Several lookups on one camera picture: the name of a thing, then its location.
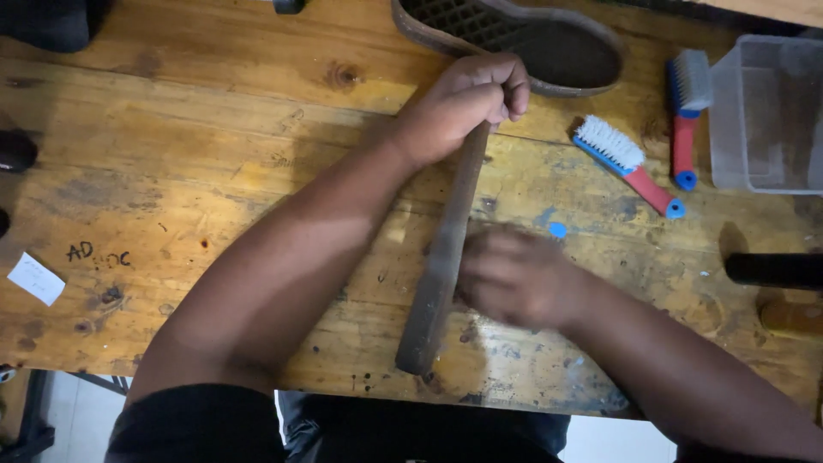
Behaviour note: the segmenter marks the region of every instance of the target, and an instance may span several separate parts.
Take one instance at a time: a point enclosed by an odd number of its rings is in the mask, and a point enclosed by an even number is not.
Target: white paper
[[[8,274],[8,279],[45,302],[47,306],[54,304],[63,292],[63,288],[66,287],[63,280],[40,265],[40,262],[34,260],[26,252],[23,253],[20,262],[17,262],[12,272]]]

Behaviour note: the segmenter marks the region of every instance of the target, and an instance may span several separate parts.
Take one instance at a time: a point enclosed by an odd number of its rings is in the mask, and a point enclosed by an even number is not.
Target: forearm
[[[390,142],[358,148],[249,228],[152,341],[144,357],[155,364],[146,368],[152,389],[205,375],[270,391],[414,170]],[[130,400],[141,394],[140,379]]]
[[[823,458],[823,432],[746,365],[600,278],[579,277],[579,316],[560,332],[678,443]]]

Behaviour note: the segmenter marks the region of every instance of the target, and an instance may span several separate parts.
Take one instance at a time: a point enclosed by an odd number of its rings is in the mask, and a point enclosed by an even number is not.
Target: hand
[[[520,119],[528,105],[529,81],[515,54],[461,58],[415,106],[401,111],[391,137],[417,168],[448,156],[480,122],[496,128]]]
[[[492,320],[559,329],[586,308],[595,281],[569,262],[556,242],[497,226],[467,238],[458,290]]]

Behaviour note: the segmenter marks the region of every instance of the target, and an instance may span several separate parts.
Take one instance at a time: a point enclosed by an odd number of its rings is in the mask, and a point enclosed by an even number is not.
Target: cleaning brush
[[[586,116],[572,141],[623,177],[660,215],[673,219],[686,214],[683,202],[654,183],[646,174],[643,168],[643,161],[646,159],[643,150],[603,119]]]
[[[672,174],[675,183],[692,191],[697,185],[697,175],[691,163],[695,126],[700,112],[714,102],[709,57],[703,50],[686,49],[668,61],[666,68],[675,110]]]

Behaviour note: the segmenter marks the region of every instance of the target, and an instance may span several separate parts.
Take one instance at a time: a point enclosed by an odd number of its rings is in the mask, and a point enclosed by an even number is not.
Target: clear plastic box
[[[743,35],[711,80],[714,186],[823,194],[823,41]]]

